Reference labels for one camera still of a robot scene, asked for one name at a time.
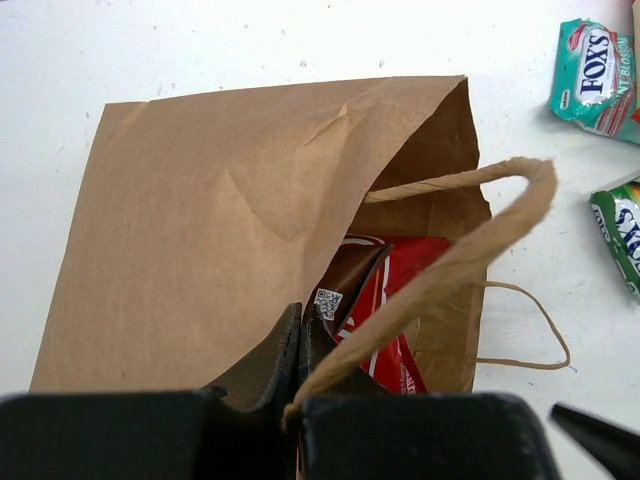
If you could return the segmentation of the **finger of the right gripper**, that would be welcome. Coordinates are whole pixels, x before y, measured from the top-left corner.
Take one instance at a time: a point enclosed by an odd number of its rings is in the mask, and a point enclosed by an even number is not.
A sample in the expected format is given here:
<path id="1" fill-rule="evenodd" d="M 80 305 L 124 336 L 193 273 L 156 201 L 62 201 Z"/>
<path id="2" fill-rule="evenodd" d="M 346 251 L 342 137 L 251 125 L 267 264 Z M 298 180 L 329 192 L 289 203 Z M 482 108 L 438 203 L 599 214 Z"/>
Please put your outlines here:
<path id="1" fill-rule="evenodd" d="M 614 479 L 639 478 L 638 434 L 560 403 L 549 417 Z"/>

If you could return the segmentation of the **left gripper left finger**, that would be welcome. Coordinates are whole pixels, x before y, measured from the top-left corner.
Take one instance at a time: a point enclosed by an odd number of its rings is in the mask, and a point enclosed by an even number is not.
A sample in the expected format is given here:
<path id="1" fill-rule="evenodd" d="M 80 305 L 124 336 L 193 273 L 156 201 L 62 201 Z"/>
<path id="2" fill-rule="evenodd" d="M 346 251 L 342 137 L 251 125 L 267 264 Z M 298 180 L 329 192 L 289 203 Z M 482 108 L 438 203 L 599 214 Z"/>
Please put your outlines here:
<path id="1" fill-rule="evenodd" d="M 298 387 L 302 307 L 195 390 L 28 394 L 1 401 L 4 479 L 293 479 L 280 419 Z"/>

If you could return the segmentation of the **brown white chips bag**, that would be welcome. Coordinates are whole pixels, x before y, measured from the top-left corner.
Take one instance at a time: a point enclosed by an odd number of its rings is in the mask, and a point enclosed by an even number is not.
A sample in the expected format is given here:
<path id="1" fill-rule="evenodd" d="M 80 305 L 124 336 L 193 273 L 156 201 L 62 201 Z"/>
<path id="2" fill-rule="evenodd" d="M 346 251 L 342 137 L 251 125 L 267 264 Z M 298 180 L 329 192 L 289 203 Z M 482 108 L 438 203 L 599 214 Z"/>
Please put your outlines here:
<path id="1" fill-rule="evenodd" d="M 313 290 L 304 319 L 317 315 L 331 334 L 337 333 L 392 250 L 388 243 L 373 244 L 360 239 L 343 243 Z"/>

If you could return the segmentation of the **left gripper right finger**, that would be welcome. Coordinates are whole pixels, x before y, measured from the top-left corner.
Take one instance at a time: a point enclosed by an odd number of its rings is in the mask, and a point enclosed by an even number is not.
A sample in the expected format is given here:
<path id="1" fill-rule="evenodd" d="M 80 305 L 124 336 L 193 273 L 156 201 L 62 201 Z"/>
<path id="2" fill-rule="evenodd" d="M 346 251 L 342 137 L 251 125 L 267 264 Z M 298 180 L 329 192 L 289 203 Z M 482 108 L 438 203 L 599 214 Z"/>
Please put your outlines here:
<path id="1" fill-rule="evenodd" d="M 538 417 L 503 393 L 399 394 L 362 369 L 303 403 L 301 479 L 557 479 Z"/>

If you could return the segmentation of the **brown paper bag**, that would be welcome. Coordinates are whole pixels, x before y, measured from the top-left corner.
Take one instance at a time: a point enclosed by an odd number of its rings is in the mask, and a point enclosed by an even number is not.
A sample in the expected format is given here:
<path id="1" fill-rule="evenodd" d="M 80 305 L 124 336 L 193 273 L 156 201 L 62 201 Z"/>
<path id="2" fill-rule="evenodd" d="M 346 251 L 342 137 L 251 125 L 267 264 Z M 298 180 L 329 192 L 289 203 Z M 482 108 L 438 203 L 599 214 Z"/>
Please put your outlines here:
<path id="1" fill-rule="evenodd" d="M 427 385 L 466 393 L 488 266 L 548 213 L 548 160 L 479 164 L 463 77 L 391 77 L 106 106 L 81 182 L 30 389 L 178 390 L 215 380 L 344 237 L 444 237 L 402 332 Z M 372 347 L 299 380 L 280 422 Z"/>

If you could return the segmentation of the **red cassava chips bag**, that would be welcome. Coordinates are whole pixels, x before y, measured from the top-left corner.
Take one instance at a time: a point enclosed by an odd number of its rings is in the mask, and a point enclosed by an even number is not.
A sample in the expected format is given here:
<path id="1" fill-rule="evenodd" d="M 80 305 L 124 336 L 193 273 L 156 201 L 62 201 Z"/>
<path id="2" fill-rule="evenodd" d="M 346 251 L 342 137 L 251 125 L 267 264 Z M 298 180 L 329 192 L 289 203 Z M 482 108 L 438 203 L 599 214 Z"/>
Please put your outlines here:
<path id="1" fill-rule="evenodd" d="M 341 245 L 356 239 L 388 243 L 393 250 L 345 324 L 331 336 L 339 344 L 363 338 L 363 346 L 373 351 L 360 361 L 360 368 L 386 390 L 406 395 L 425 393 L 427 387 L 402 330 L 420 316 L 417 302 L 423 295 L 416 289 L 418 278 L 451 242 L 444 237 L 348 235 Z"/>

